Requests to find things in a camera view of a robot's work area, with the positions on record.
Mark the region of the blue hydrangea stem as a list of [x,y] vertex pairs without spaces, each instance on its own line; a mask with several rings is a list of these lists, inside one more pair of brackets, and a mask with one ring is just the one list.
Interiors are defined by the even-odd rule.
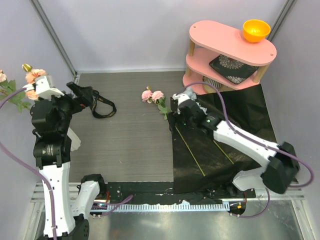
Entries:
[[[192,100],[196,100],[197,99],[197,95],[194,93],[193,89],[191,87],[187,87],[183,94],[186,94],[189,98],[191,98]],[[213,143],[217,146],[217,148],[222,152],[222,154],[231,162],[231,164],[233,165],[234,162],[231,160],[231,158],[225,153],[225,151],[220,147],[220,145],[213,140]]]

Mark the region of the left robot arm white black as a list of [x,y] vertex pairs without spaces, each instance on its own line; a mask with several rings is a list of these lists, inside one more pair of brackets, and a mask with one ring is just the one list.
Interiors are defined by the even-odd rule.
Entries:
[[72,140],[68,130],[72,116],[86,107],[93,110],[99,93],[92,87],[73,82],[67,86],[75,97],[55,88],[47,77],[39,77],[35,92],[40,100],[31,108],[31,123],[36,141],[33,149],[37,170],[43,178],[45,226],[42,240],[87,240],[90,234],[88,216],[95,199],[107,192],[101,174],[82,178],[75,203],[69,193]]

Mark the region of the black ribbon with gold lettering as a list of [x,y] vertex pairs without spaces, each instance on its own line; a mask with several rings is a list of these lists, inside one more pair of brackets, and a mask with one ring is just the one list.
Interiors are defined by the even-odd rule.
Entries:
[[[112,101],[101,96],[97,90],[93,90],[92,97],[93,97],[93,102],[90,106],[90,110],[94,118],[106,119],[106,118],[111,118],[116,114],[117,112],[116,105]],[[106,110],[106,107],[109,107],[110,112],[109,113],[98,112],[98,110],[102,109],[101,107],[104,107],[104,110]]]

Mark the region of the black wrapping paper sheet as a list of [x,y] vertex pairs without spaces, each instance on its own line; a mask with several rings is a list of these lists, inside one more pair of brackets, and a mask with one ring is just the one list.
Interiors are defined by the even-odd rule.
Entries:
[[[264,140],[275,142],[261,85],[235,91],[221,92],[229,120],[241,129]],[[203,189],[216,189],[232,183],[239,171],[260,165],[247,155],[222,142],[210,138],[184,125],[168,115],[172,135],[173,191],[192,193]]]

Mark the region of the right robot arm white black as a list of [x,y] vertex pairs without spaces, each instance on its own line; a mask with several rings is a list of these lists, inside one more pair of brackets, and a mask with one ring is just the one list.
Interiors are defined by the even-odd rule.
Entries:
[[279,145],[257,137],[228,122],[218,113],[205,111],[188,95],[175,94],[175,116],[201,137],[226,144],[259,164],[258,168],[241,170],[226,184],[233,198],[252,188],[267,188],[284,194],[300,170],[295,149],[287,142]]

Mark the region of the pink double rose stem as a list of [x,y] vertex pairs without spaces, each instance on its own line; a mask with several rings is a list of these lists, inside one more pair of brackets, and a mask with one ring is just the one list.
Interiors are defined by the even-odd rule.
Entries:
[[[166,106],[166,103],[165,103],[166,97],[162,91],[157,90],[157,91],[152,92],[151,87],[147,86],[146,90],[143,91],[141,94],[141,100],[143,102],[147,102],[149,104],[154,103],[157,106],[159,113],[163,115],[164,120],[169,119],[169,112],[171,111],[171,109]],[[195,158],[195,155],[193,154],[191,148],[189,147],[185,138],[181,134],[180,130],[176,126],[175,126],[175,130],[178,132],[180,138],[184,142],[186,148],[188,149],[191,157],[193,158],[193,160],[194,160],[195,164],[197,165],[198,169],[200,170],[201,174],[205,177],[206,175],[205,175],[204,171],[202,170],[200,164],[198,163],[197,159]]]

